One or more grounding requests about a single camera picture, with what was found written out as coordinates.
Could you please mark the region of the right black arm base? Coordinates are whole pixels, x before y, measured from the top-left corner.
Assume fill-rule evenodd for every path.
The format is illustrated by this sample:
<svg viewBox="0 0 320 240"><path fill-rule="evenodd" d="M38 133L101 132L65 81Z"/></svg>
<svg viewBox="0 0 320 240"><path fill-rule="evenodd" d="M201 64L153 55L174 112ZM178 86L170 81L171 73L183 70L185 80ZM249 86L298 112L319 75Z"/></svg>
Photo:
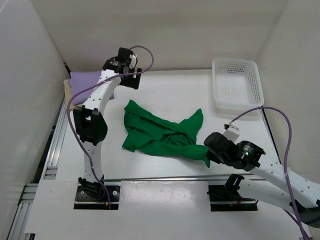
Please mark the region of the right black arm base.
<svg viewBox="0 0 320 240"><path fill-rule="evenodd" d="M258 211L257 200L242 198L239 194L228 195L223 185L209 185L211 212L254 212Z"/></svg>

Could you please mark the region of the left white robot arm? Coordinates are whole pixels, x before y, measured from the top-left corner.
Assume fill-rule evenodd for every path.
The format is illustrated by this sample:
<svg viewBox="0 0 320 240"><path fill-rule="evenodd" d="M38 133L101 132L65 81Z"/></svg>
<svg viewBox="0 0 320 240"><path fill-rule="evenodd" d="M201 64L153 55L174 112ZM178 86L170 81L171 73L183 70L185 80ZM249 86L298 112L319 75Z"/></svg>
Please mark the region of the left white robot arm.
<svg viewBox="0 0 320 240"><path fill-rule="evenodd" d="M103 113L112 93L119 85L138 89L142 69L137 68L135 53L121 47L116 57L108 59L102 67L95 87L81 107L73 109L74 126L79 136L84 154L84 176L79 183L85 191L97 195L104 194L101 185L104 174L101 166L102 141L107 136L108 126Z"/></svg>

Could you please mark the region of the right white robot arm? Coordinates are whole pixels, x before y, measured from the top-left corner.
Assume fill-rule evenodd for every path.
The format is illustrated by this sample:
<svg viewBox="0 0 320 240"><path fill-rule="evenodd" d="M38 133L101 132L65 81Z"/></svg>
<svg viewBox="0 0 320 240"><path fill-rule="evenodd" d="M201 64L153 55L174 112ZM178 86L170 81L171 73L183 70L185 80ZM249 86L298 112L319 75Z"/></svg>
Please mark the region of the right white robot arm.
<svg viewBox="0 0 320 240"><path fill-rule="evenodd" d="M279 207L313 228L320 226L320 185L285 170L275 158L250 141L234 143L219 132L205 140L210 160L259 176L270 185L253 182L239 174L227 179L223 194L232 200L249 198Z"/></svg>

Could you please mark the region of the purple t shirt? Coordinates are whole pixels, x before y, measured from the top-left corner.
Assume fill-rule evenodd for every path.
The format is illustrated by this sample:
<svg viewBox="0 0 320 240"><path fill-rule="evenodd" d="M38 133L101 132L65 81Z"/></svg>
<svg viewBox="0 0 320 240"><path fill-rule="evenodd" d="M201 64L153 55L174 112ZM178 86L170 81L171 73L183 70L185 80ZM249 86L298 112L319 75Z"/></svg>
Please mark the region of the purple t shirt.
<svg viewBox="0 0 320 240"><path fill-rule="evenodd" d="M71 88L71 96L73 97L78 92L81 92L93 85L96 85L98 83L98 80L100 79L101 71L93 71L93 72L71 72L70 73L70 80L68 81L68 84ZM78 96L76 96L72 103L74 105L82 104L84 103L91 93L93 92L93 89L88 90Z"/></svg>

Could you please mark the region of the green t shirt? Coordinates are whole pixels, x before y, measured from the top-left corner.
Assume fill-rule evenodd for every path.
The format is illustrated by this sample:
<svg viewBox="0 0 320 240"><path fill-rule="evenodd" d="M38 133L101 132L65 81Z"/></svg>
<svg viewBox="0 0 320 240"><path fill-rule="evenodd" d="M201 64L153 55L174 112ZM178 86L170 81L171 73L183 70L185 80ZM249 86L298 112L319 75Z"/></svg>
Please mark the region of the green t shirt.
<svg viewBox="0 0 320 240"><path fill-rule="evenodd" d="M122 148L136 150L149 156L186 158L203 161L207 168L208 148L197 144L197 134L204 121L202 109L179 123L153 115L130 100L124 108L123 123L127 137Z"/></svg>

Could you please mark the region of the beige t shirt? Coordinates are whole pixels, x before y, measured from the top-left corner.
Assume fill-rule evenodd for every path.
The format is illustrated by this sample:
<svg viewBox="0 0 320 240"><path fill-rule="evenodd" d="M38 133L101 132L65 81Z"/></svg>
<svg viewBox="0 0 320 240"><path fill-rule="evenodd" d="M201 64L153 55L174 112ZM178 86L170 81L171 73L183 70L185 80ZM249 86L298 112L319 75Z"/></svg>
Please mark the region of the beige t shirt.
<svg viewBox="0 0 320 240"><path fill-rule="evenodd" d="M70 99L72 98L72 89L71 86L69 85L69 80L66 79L63 81L64 84L64 96L65 96L65 102L66 105L69 103Z"/></svg>

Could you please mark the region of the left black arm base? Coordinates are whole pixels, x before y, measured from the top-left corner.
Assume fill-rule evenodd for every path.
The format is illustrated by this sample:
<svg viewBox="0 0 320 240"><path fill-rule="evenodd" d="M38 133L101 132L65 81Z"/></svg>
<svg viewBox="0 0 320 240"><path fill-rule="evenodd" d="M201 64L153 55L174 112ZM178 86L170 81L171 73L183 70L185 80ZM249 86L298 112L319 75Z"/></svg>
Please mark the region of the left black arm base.
<svg viewBox="0 0 320 240"><path fill-rule="evenodd" d="M108 196L105 190L100 186L98 193L89 192L79 183L77 186L74 205L75 210L118 210L121 194L120 182L109 182L105 185L109 196L110 204L108 202Z"/></svg>

